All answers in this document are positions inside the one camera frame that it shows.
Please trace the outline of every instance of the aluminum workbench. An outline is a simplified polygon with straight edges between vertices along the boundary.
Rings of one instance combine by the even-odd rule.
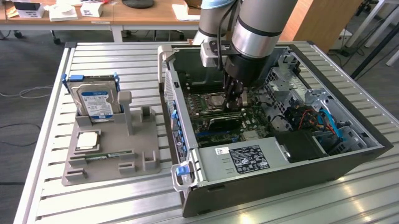
[[[183,42],[79,43],[66,48],[15,223],[397,223],[399,221],[399,122],[326,54],[294,42],[395,147],[339,180],[201,215],[182,217],[171,183],[171,154],[158,90],[158,46]],[[305,67],[302,76],[318,88]],[[157,111],[162,171],[158,174],[65,187],[62,175],[77,107],[62,74],[114,74],[133,92],[131,110]]]

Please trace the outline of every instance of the blue cable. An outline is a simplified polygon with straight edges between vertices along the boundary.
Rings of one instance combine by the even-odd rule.
[[[326,116],[329,117],[329,120],[330,120],[330,124],[331,124],[331,127],[337,133],[337,136],[342,139],[342,131],[338,130],[337,126],[335,126],[335,122],[334,122],[334,119],[333,119],[333,116],[331,114],[329,113],[329,111],[326,111],[325,109],[321,110],[319,112],[323,112],[326,114]]]

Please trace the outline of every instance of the white box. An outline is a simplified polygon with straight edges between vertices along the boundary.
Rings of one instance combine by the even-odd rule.
[[[78,20],[75,7],[71,5],[55,4],[49,9],[50,21]]]
[[[101,17],[103,13],[102,3],[83,3],[81,7],[81,13],[83,16]]]
[[[350,38],[351,38],[351,32],[343,29],[334,45],[330,47],[330,50],[341,50]]]
[[[42,18],[45,14],[45,7],[41,4],[38,10],[18,10],[21,18]]]

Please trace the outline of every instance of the warning label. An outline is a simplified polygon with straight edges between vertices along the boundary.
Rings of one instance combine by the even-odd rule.
[[[230,155],[239,174],[270,168],[259,145],[231,149]]]

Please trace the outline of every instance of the wooden table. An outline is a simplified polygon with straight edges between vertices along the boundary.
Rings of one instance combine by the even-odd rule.
[[[54,5],[57,0],[33,0],[47,5]],[[102,17],[86,17],[77,7],[79,20],[51,22],[49,12],[43,18],[31,19],[19,16],[7,19],[0,13],[0,30],[111,30],[114,41],[123,42],[123,30],[197,30],[199,22],[177,20],[171,5],[182,3],[181,0],[155,0],[154,7],[134,9],[127,7],[122,0],[105,5]],[[6,3],[6,8],[12,7],[12,2]]]

